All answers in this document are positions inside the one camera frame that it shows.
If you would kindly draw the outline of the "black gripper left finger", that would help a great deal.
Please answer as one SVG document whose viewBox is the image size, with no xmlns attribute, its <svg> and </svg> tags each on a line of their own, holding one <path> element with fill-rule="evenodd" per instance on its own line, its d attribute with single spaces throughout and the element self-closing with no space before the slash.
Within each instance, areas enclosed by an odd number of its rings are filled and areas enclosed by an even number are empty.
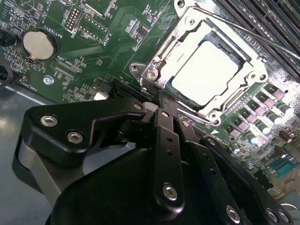
<svg viewBox="0 0 300 225">
<path fill-rule="evenodd" d="M 118 98 L 30 108 L 24 114 L 16 176 L 55 205 L 72 183 L 132 150 L 149 150 L 148 207 L 161 220 L 184 209 L 179 137 L 160 93 L 154 110 Z"/>
</svg>

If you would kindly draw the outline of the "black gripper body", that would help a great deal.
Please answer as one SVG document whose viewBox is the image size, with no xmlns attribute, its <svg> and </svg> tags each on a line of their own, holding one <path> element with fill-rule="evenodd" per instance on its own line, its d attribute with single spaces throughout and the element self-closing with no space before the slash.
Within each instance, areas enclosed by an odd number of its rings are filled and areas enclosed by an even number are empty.
<svg viewBox="0 0 300 225">
<path fill-rule="evenodd" d="M 149 150 L 132 150 L 69 185 L 49 216 L 51 225 L 162 225 L 149 210 Z M 185 207 L 170 225 L 221 225 L 193 165 L 182 163 Z"/>
</svg>

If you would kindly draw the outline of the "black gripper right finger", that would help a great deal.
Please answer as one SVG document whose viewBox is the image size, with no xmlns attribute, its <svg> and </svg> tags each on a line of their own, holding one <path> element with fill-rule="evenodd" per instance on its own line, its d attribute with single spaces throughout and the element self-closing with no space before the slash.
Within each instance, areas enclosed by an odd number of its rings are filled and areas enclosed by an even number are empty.
<svg viewBox="0 0 300 225">
<path fill-rule="evenodd" d="M 205 225 L 293 225 L 288 211 L 260 182 L 210 136 L 197 137 L 178 114 L 176 100 L 167 97 L 167 109 L 176 121 L 183 157 L 195 175 L 195 200 Z"/>
</svg>

